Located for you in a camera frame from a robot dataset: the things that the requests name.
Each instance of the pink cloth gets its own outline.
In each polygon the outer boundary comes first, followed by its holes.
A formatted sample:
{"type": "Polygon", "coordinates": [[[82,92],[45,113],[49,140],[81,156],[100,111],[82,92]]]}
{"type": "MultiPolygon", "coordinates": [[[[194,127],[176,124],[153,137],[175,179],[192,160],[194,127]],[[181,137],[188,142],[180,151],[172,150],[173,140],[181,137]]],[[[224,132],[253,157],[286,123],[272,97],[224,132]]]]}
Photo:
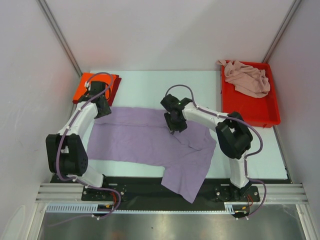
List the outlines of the pink cloth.
{"type": "Polygon", "coordinates": [[[263,98],[270,91],[269,79],[265,70],[245,65],[239,61],[219,60],[216,62],[224,66],[225,81],[233,84],[235,90],[253,98],[263,98]]]}

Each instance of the metal floor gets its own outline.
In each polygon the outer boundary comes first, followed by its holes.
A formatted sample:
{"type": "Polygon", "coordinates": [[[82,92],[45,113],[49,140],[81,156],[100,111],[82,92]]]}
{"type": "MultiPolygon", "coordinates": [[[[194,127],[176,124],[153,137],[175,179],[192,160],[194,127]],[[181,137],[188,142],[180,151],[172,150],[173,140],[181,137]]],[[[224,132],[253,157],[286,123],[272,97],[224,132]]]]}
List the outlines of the metal floor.
{"type": "Polygon", "coordinates": [[[74,217],[46,213],[38,240],[304,240],[295,205],[265,205],[249,220],[215,214],[112,214],[48,227],[74,217]]]}

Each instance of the white enclosure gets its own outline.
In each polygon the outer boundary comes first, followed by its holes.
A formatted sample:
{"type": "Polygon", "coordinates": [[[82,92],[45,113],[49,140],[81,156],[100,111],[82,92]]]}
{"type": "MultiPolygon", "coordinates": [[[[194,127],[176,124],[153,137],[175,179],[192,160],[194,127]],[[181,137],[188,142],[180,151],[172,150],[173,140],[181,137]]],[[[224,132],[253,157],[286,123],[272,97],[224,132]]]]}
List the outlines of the white enclosure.
{"type": "Polygon", "coordinates": [[[263,60],[293,0],[48,0],[82,71],[263,60]]]}
{"type": "Polygon", "coordinates": [[[52,175],[45,138],[68,120],[79,77],[35,1],[0,5],[0,233],[24,205],[22,237],[39,184],[52,175]]]}
{"type": "Polygon", "coordinates": [[[320,1],[302,4],[279,43],[270,66],[282,123],[278,126],[287,164],[303,183],[320,227],[320,1]]]}
{"type": "MultiPolygon", "coordinates": [[[[158,99],[165,88],[188,82],[194,84],[200,104],[220,111],[220,68],[215,62],[262,62],[268,53],[273,53],[269,63],[282,120],[277,127],[281,145],[292,179],[303,183],[320,223],[316,125],[320,112],[320,2],[303,2],[274,52],[271,47],[297,2],[300,1],[2,1],[0,236],[25,239],[29,231],[40,183],[47,183],[52,176],[45,139],[67,122],[79,72],[119,74],[122,82],[115,106],[160,108],[158,99]],[[46,3],[49,11],[43,11],[39,3],[46,3]],[[181,82],[171,81],[173,75],[179,76],[181,82]],[[195,79],[199,81],[197,85],[192,76],[204,81],[195,79]],[[151,89],[148,78],[158,82],[157,89],[151,89]],[[146,103],[146,99],[134,95],[134,80],[144,86],[142,91],[149,93],[148,100],[152,101],[146,103]],[[11,218],[16,210],[20,211],[18,217],[11,218]]],[[[286,165],[273,128],[258,128],[258,132],[266,141],[265,149],[255,162],[249,163],[249,172],[255,178],[286,180],[286,165]]],[[[258,148],[257,141],[252,147],[258,148]]],[[[207,178],[230,177],[225,156],[219,150],[214,154],[212,162],[216,165],[211,165],[207,178]]],[[[110,176],[163,174],[159,167],[141,168],[134,163],[93,160],[90,165],[110,176]]]]}

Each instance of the orange wire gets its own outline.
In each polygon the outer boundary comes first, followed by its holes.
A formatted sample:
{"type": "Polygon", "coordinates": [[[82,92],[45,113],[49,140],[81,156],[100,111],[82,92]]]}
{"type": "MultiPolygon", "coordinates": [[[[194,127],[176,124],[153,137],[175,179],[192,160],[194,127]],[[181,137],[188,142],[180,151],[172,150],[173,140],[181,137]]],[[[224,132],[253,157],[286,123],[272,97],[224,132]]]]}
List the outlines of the orange wire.
{"type": "Polygon", "coordinates": [[[249,201],[251,201],[251,204],[249,205],[249,207],[251,207],[254,204],[254,200],[252,199],[252,197],[250,195],[248,195],[246,198],[248,199],[248,203],[249,203],[249,201]]]}

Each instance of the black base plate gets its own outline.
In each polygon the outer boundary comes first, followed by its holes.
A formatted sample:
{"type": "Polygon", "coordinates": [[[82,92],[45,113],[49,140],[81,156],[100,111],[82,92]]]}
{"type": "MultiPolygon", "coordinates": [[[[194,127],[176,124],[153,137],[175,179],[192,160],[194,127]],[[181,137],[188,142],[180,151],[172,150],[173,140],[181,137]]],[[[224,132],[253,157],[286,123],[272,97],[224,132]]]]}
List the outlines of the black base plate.
{"type": "MultiPolygon", "coordinates": [[[[230,187],[226,184],[227,179],[223,180],[224,183],[220,179],[210,179],[210,184],[204,182],[192,204],[181,195],[162,186],[157,178],[107,177],[106,181],[108,184],[105,184],[105,187],[121,193],[119,210],[223,211],[224,202],[243,202],[243,205],[247,205],[247,195],[250,195],[254,202],[260,201],[256,186],[251,186],[239,200],[234,199],[230,194],[230,187]]],[[[82,193],[82,201],[113,200],[110,192],[90,188],[83,188],[83,191],[85,194],[82,193]]]]}

